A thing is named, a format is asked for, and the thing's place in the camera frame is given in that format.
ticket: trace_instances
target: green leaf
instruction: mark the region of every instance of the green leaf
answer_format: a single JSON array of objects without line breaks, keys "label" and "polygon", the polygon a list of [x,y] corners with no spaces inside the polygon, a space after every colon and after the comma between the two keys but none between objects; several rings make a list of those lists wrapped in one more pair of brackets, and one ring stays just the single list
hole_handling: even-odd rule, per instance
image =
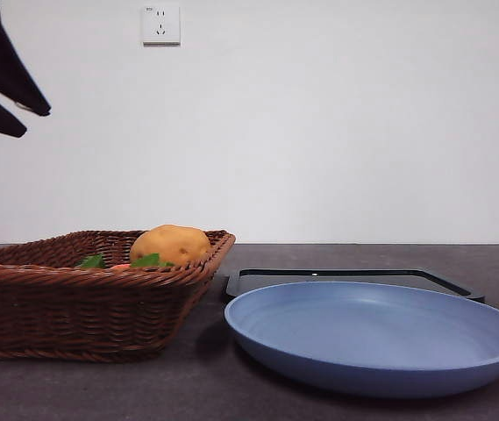
[{"label": "green leaf", "polygon": [[160,265],[160,254],[153,253],[148,254],[144,257],[136,259],[130,264],[131,268],[145,268],[146,266],[159,266]]},{"label": "green leaf", "polygon": [[95,254],[93,256],[88,256],[82,260],[82,263],[78,265],[79,268],[101,268],[105,269],[105,262],[103,261],[103,254]]}]

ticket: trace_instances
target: plate rim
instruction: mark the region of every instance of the plate rim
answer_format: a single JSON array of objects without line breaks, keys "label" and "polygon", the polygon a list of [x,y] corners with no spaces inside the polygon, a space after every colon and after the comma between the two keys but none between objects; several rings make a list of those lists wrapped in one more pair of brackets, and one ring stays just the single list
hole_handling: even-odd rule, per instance
[{"label": "plate rim", "polygon": [[435,371],[453,371],[453,370],[465,370],[465,369],[471,369],[471,368],[477,368],[477,367],[485,367],[485,366],[490,366],[493,364],[499,363],[499,356],[489,358],[486,360],[482,360],[476,364],[466,364],[466,365],[458,365],[458,366],[450,366],[450,367],[410,367],[410,366],[390,366],[390,365],[361,365],[361,364],[345,364],[340,361],[335,361],[335,360],[328,360],[328,359],[322,359],[318,357],[312,357],[309,355],[304,355],[302,353],[295,353],[290,350],[286,349],[281,349],[278,346],[268,343],[266,341],[263,341],[262,339],[256,338],[254,335],[248,334],[246,330],[241,329],[234,321],[233,316],[232,316],[232,307],[235,305],[237,301],[245,299],[246,296],[249,296],[251,294],[259,294],[262,293],[263,290],[265,289],[274,289],[274,288],[291,288],[291,286],[294,285],[299,285],[298,288],[315,288],[313,285],[318,285],[318,284],[340,284],[340,285],[346,285],[347,287],[350,286],[359,286],[359,288],[389,288],[389,289],[408,289],[408,290],[413,290],[415,294],[436,294],[439,296],[443,296],[444,299],[452,299],[452,300],[461,300],[464,303],[467,303],[466,305],[477,305],[477,306],[483,306],[487,310],[494,311],[499,313],[499,310],[495,307],[492,307],[488,304],[484,303],[478,303],[476,301],[468,300],[463,296],[451,296],[446,293],[442,292],[437,292],[437,291],[431,291],[428,289],[420,289],[420,288],[414,288],[414,287],[405,287],[402,285],[389,285],[386,283],[373,283],[373,282],[348,282],[348,281],[316,281],[316,282],[287,282],[279,285],[270,285],[267,287],[263,288],[258,288],[258,289],[252,289],[250,291],[247,291],[240,296],[235,297],[232,299],[224,309],[224,315],[225,315],[225,320],[227,324],[239,335],[242,335],[246,339],[251,340],[252,342],[255,342],[257,344],[260,344],[262,346],[265,346],[267,348],[273,349],[278,353],[286,353],[289,355],[292,355],[297,358],[303,358],[306,360],[313,360],[317,362],[322,362],[326,364],[332,364],[336,366],[341,366],[341,367],[354,367],[354,368],[360,368],[360,369],[374,369],[374,370],[384,370],[384,371],[402,371],[402,372],[435,372]]}]

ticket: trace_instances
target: brown wicker basket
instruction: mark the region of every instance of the brown wicker basket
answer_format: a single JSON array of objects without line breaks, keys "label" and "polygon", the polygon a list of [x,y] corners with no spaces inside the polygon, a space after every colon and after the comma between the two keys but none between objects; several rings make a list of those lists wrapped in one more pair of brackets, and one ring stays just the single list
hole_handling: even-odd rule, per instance
[{"label": "brown wicker basket", "polygon": [[157,355],[210,286],[235,241],[209,231],[211,250],[182,267],[79,269],[103,253],[126,263],[143,231],[72,232],[0,248],[0,359],[121,362]]}]

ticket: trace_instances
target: tabletop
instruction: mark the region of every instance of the tabletop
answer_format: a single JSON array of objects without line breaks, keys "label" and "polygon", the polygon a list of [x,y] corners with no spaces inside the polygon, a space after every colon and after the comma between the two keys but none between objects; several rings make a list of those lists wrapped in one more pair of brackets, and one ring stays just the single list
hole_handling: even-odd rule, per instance
[{"label": "tabletop", "polygon": [[499,245],[237,244],[153,360],[1,360],[0,420],[499,420],[499,379],[456,396],[384,400],[316,389],[263,367],[224,320],[228,274],[241,268],[422,268],[499,309]]}]

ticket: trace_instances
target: basket rim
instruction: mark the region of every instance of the basket rim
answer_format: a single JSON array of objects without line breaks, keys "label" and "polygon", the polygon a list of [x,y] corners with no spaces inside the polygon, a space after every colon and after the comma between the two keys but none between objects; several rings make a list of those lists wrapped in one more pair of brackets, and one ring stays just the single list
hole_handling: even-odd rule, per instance
[{"label": "basket rim", "polygon": [[[30,244],[37,244],[53,239],[62,239],[72,235],[107,235],[142,233],[146,230],[113,231],[113,230],[86,230],[71,232],[49,239],[39,239],[21,244],[0,247],[9,251]],[[220,261],[225,257],[235,242],[235,236],[225,230],[205,231],[207,234],[219,234],[216,244],[204,255],[202,259],[188,262],[183,266],[127,268],[116,271],[111,268],[55,268],[40,265],[5,265],[0,263],[0,284],[36,284],[36,285],[80,285],[80,286],[139,286],[146,287],[163,285],[184,285],[197,282],[217,270]],[[32,280],[21,279],[25,275],[44,275],[42,278]]]}]

